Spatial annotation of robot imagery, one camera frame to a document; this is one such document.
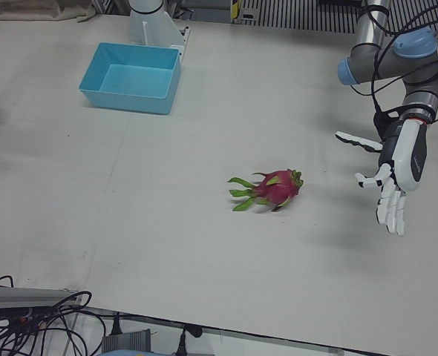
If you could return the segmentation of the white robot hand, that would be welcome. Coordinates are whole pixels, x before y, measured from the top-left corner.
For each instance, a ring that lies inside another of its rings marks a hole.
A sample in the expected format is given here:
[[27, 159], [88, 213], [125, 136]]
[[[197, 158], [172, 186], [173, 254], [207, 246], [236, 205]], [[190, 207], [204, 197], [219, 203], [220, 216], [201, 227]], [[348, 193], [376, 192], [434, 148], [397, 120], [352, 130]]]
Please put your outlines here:
[[381, 142], [338, 131], [335, 137], [344, 143], [378, 153], [378, 170], [371, 176], [355, 174], [361, 188], [378, 188], [380, 198], [376, 219], [388, 232], [405, 234], [405, 201], [422, 177], [427, 156], [427, 125], [419, 119], [398, 120], [390, 124]]

